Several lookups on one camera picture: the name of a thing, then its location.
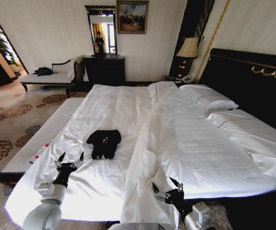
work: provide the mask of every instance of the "picture frame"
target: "picture frame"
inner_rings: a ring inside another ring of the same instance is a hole
[[[146,34],[149,1],[117,0],[118,34]]]

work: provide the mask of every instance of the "patterned carpet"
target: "patterned carpet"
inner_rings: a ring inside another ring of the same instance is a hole
[[[0,87],[0,171],[66,99],[65,88],[29,85],[29,92],[17,81]],[[71,93],[84,97],[86,93]],[[0,230],[20,230],[4,209],[11,189],[0,184]],[[212,203],[212,222],[217,230],[232,229],[225,207]],[[106,222],[62,220],[58,230],[106,230]]]
[[[17,81],[0,87],[0,171],[66,99],[65,88]]]

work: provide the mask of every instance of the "dresser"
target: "dresser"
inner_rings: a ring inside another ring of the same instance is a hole
[[[124,85],[125,57],[119,55],[84,58],[86,73],[91,84]]]

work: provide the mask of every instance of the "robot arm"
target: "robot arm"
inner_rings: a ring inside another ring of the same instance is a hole
[[[177,186],[177,189],[170,190],[166,193],[160,192],[153,183],[156,198],[166,204],[173,204],[175,206],[187,230],[215,230],[209,222],[209,207],[204,202],[200,202],[191,207],[184,199],[183,184],[179,184],[171,177],[170,180]]]
[[[68,185],[69,176],[76,171],[84,160],[82,152],[80,159],[74,163],[61,163],[65,153],[58,161],[55,161],[59,171],[55,181],[42,183],[38,187],[38,192],[43,196],[42,204],[32,210],[24,220],[24,230],[54,230],[61,219],[60,205],[63,201],[65,190]]]

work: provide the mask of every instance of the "black headboard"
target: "black headboard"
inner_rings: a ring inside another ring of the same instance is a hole
[[[276,55],[214,48],[199,84],[276,129]]]

